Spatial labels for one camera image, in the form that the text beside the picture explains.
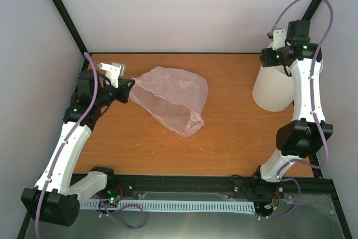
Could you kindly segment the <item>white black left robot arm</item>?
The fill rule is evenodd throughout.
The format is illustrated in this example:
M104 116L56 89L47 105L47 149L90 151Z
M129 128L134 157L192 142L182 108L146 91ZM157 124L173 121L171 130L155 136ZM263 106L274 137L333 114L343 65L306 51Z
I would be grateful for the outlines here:
M91 69L77 78L77 90L65 111L58 144L43 174L32 189L25 188L21 201L36 222L71 226L79 209L97 193L111 195L116 181L111 168L96 166L81 180L71 183L79 155L94 131L103 110L114 101L127 103L134 79L122 78L117 68L101 74Z

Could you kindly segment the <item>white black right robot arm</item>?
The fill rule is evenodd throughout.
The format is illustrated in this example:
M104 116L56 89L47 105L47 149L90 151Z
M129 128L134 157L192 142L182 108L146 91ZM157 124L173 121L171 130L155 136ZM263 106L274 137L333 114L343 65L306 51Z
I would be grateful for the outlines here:
M252 175L251 193L258 198L272 198L287 170L304 163L320 148L327 148L327 140L333 134L321 105L321 48L310 42L309 27L309 21L291 21L286 30L273 30L272 43L261 51L260 70L282 67L284 75L291 79L294 110L291 122L276 133L274 153Z

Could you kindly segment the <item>pink translucent plastic trash bag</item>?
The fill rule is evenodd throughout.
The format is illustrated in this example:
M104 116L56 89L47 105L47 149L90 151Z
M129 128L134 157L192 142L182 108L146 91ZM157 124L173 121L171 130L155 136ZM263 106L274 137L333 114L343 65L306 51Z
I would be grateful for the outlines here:
M189 137L204 125L201 114L208 93L202 76L157 66L135 79L130 99L170 131Z

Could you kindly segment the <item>white plastic trash bin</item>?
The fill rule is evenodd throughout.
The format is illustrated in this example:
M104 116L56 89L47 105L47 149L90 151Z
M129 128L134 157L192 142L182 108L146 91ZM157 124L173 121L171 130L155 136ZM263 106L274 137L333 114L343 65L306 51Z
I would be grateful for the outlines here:
M315 114L323 117L319 75L322 70L318 44L300 44L276 50L282 65L260 67L252 97L262 109L278 112L294 102L294 119Z

